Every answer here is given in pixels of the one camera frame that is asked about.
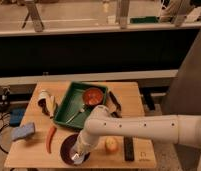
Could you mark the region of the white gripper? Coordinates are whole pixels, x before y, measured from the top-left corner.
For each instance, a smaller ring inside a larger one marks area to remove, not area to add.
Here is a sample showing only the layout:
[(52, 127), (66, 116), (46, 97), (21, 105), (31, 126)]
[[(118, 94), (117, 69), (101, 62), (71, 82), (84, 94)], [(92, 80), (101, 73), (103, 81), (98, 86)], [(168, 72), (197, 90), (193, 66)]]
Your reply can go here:
[(73, 148), (79, 155), (85, 155), (89, 153), (89, 145), (81, 139), (76, 140)]

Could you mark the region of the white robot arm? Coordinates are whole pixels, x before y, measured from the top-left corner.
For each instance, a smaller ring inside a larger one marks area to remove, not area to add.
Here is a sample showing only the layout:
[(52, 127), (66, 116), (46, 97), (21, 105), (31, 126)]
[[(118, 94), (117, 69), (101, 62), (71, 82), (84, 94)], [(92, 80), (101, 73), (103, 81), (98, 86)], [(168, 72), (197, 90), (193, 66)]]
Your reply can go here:
[[(128, 136), (201, 148), (201, 115), (164, 115), (114, 118), (109, 108), (96, 106), (84, 122), (74, 149), (91, 152), (101, 136)], [(201, 171), (201, 155), (197, 171)]]

